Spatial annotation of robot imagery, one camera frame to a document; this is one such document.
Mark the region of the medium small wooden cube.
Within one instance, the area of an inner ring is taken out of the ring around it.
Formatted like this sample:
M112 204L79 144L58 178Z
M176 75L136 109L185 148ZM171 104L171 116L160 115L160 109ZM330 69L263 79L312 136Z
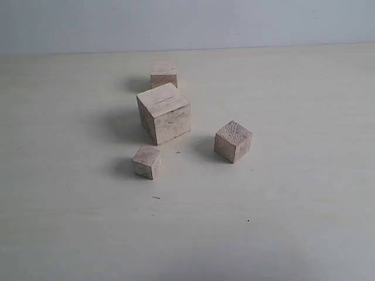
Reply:
M249 151L252 136L251 131L230 121L216 132L214 151L233 164Z

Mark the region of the smallest wooden cube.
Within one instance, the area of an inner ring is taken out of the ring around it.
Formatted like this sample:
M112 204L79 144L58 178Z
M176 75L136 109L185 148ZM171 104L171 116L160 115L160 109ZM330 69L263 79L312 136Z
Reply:
M136 175L153 180L162 165L161 151L152 146L141 146L132 158Z

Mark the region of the second largest wooden cube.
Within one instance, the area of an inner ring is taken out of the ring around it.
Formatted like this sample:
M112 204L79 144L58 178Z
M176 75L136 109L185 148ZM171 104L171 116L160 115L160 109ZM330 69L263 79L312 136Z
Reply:
M153 61L151 67L151 88L172 83L178 88L178 64L175 61Z

